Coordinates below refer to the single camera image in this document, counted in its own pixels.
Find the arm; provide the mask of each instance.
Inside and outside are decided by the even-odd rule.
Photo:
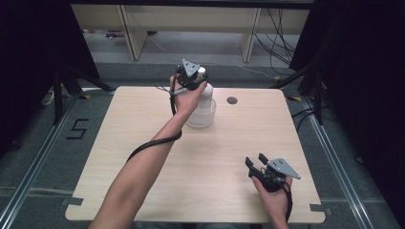
[[[265,207],[265,212],[271,221],[271,224],[276,229],[287,229],[286,212],[288,208],[288,200],[284,190],[280,189],[277,192],[268,192],[256,177],[252,177],[253,184],[256,187]],[[292,177],[286,176],[286,182],[291,187]]]
[[[195,91],[176,96],[176,114],[152,138],[177,135],[197,108],[206,83]],[[118,173],[90,228],[129,228],[146,195],[157,179],[174,142],[149,147],[134,155]]]

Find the gray carpet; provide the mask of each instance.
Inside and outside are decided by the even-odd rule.
[[[137,64],[97,64],[102,81],[110,86],[153,86],[158,83],[168,86],[168,76],[173,74],[173,65],[137,65]],[[237,67],[204,65],[209,73],[209,81],[214,88],[268,88],[275,83],[276,73],[271,68],[248,68],[249,72]],[[293,73],[289,69],[276,69],[280,73]],[[86,81],[79,80],[83,87],[94,87]],[[285,95],[296,96],[300,80],[288,84],[283,89]],[[89,99],[76,101],[67,122],[53,146],[32,191],[25,200],[11,228],[86,228],[89,222],[72,222],[65,219],[66,206],[61,205],[63,198],[73,193],[88,154],[93,146],[96,134],[112,99],[111,95],[92,95]],[[288,101],[291,114],[304,110],[302,102]],[[384,199],[376,189],[365,168],[355,162],[356,155],[350,141],[341,129],[331,109],[323,110],[324,128],[339,154],[353,186],[364,201],[376,228],[399,228]],[[297,126],[303,115],[293,118]],[[80,122],[80,128],[87,129],[81,139],[68,139],[79,133],[71,129],[78,118],[87,118]],[[53,123],[53,106],[38,110],[32,119],[30,127],[21,136],[21,149],[9,151],[0,161],[0,206],[4,207],[33,158],[41,147]],[[303,120],[298,135],[309,168],[314,178],[315,186],[322,204],[332,214],[327,215],[325,222],[312,225],[311,228],[358,228],[352,209],[337,182],[329,165],[324,150],[306,118]],[[291,228],[308,228],[307,225],[290,225]]]

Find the table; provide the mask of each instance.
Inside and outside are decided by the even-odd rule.
[[[227,99],[238,102],[229,104]],[[245,166],[258,154],[284,158],[302,177],[293,180],[289,222],[320,223],[321,204],[288,106],[280,90],[214,88],[217,111],[204,129],[184,125],[160,176],[135,220],[176,222],[268,222]],[[96,137],[73,198],[70,220],[92,220],[127,157],[171,117],[169,95],[154,87],[119,87]]]

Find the background table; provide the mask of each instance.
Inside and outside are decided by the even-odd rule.
[[[238,103],[226,99],[234,96]],[[111,102],[69,205],[70,220],[92,220],[127,157],[149,141],[171,117],[169,95],[150,87],[120,87]],[[267,222],[245,166],[258,154],[284,158],[302,177],[293,180],[289,222],[317,223],[323,212],[287,103],[279,90],[214,89],[217,112],[205,129],[183,127],[136,220],[181,222]]]

